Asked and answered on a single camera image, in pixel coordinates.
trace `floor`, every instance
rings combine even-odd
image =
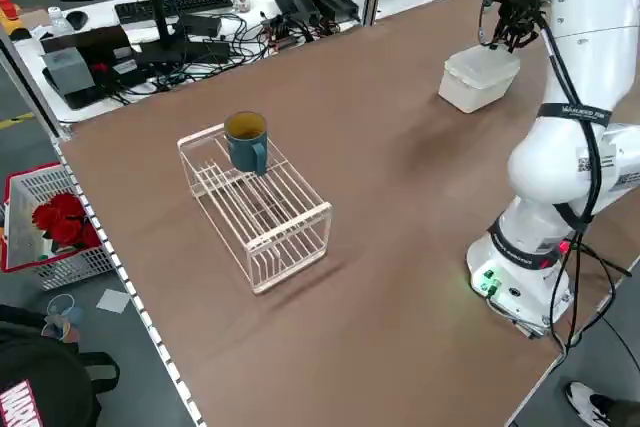
[[[52,4],[63,8],[74,6],[58,0],[14,1],[25,8],[46,8]],[[0,120],[27,110],[4,71],[0,71],[0,98]],[[53,149],[35,120],[0,130],[0,179],[9,173],[53,160]],[[640,311],[638,277],[640,269],[637,277],[623,283],[618,301],[607,318],[634,355],[640,358],[640,328],[635,315]],[[28,280],[26,276],[16,274],[0,275],[0,302],[41,311],[45,309],[54,292],[39,293]],[[122,314],[95,307],[105,289],[123,290],[115,274],[106,274],[55,292],[71,293],[84,311],[80,326],[82,350],[107,351],[122,368],[120,385],[102,398],[104,410],[100,427],[193,425],[133,306],[129,304]],[[640,372],[635,369],[629,354],[611,329],[601,322],[584,336],[583,342],[572,351],[568,360],[541,384],[512,425],[583,425],[562,393],[562,386],[573,379],[588,383],[611,396],[640,400]]]

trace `yellow floor tape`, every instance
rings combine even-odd
[[[22,122],[25,122],[27,120],[31,120],[34,118],[35,118],[35,115],[33,115],[32,113],[28,113],[28,114],[19,115],[18,117],[14,117],[13,119],[0,120],[0,130],[8,129],[9,127],[12,127],[16,124],[21,124]]]

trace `container lid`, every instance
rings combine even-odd
[[[62,17],[62,11],[60,10],[60,7],[49,7],[48,12],[49,17],[51,17],[52,19]]]
[[[490,49],[476,45],[453,54],[445,69],[475,89],[486,89],[513,78],[520,70],[520,59],[505,48]]]

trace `plastic bottle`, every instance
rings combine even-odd
[[[69,35],[75,32],[73,26],[62,15],[60,7],[49,7],[49,18],[51,19],[51,33],[54,37]]]

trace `sneaker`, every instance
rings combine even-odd
[[[608,412],[614,404],[614,400],[604,395],[596,394],[580,382],[567,384],[564,392],[578,417],[585,424],[591,427],[608,427],[611,425]]]

